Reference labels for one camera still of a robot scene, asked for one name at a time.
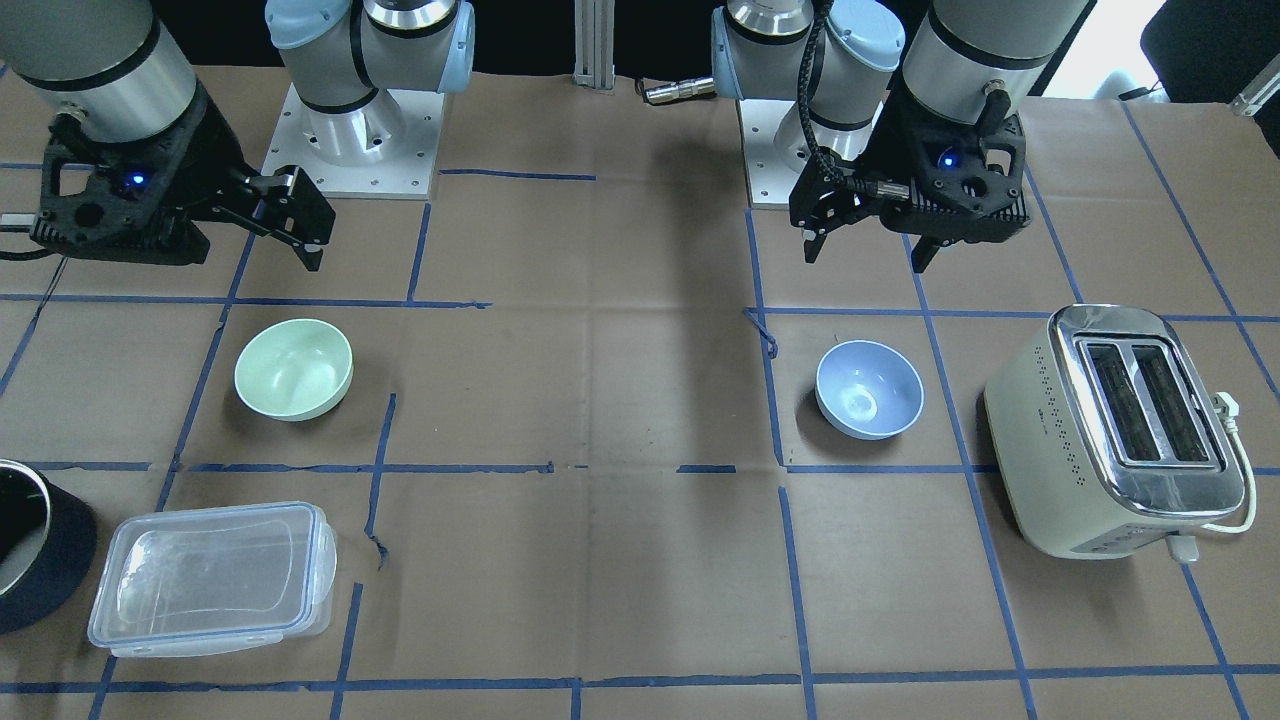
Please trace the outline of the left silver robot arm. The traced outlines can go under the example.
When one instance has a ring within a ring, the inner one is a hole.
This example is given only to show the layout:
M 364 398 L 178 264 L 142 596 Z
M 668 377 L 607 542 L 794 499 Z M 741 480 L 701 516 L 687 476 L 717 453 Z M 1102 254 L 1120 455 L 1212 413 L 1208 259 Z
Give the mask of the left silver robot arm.
M 941 249 L 1002 243 L 1030 224 L 1021 101 L 1084 1 L 932 1 L 913 33 L 878 1 L 723 1 L 710 20 L 716 91 L 786 101 L 776 150 L 804 258 L 874 217 Z

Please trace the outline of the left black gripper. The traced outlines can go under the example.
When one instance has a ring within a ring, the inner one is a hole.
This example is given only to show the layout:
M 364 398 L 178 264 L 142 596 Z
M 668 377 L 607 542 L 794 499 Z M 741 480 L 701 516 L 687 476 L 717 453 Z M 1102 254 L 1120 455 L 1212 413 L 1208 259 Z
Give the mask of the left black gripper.
M 938 117 L 895 88 L 850 170 L 828 149 L 818 149 L 794 186 L 790 222 L 803 232 L 805 264 L 817 261 L 832 232 L 868 217 L 916 237 L 910 252 L 915 274 L 942 247 L 1010 240 L 1030 224 L 1025 150 L 1005 88 L 980 91 L 973 124 Z

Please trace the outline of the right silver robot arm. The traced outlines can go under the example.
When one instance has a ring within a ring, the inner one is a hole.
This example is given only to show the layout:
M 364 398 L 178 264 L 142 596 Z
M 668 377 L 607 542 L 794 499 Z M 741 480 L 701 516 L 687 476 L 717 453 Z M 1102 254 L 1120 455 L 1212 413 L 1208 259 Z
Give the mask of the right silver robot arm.
M 467 1 L 270 1 L 264 10 L 321 161 L 371 165 L 408 147 L 396 92 L 458 94 L 474 68 Z M 10 263 L 52 255 L 165 266 L 209 255 L 204 222 L 291 247 L 315 272 L 335 213 L 300 164 L 253 169 L 147 1 L 5 1 L 3 60 L 52 109 L 38 206 Z

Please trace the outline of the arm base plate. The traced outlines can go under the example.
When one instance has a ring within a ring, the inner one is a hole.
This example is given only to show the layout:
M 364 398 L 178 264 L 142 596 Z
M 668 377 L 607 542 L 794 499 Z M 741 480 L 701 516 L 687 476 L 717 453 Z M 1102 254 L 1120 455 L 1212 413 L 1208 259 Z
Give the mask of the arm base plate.
M 426 201 L 449 99 L 393 88 L 357 110 L 325 114 L 291 86 L 262 169 L 302 167 L 328 199 Z
M 870 124 L 860 129 L 832 129 L 814 120 L 812 127 L 815 141 L 835 154 L 840 168 L 850 170 L 865 151 L 883 108 L 882 101 L 877 102 Z M 749 206 L 758 210 L 786 210 L 790 193 L 809 158 L 795 102 L 744 99 L 737 101 L 737 111 Z

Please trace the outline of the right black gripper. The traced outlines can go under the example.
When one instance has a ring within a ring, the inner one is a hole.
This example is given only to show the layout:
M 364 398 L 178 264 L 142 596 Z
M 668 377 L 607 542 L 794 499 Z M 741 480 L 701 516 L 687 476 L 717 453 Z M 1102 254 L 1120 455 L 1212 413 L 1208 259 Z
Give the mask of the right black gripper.
M 335 211 L 302 167 L 256 176 L 202 85 L 178 119 L 150 138 L 93 141 L 87 120 L 86 110 L 65 102 L 50 123 L 28 231 L 42 255 L 202 264 L 210 242 L 197 223 L 220 222 L 273 237 L 307 272 L 320 269 Z

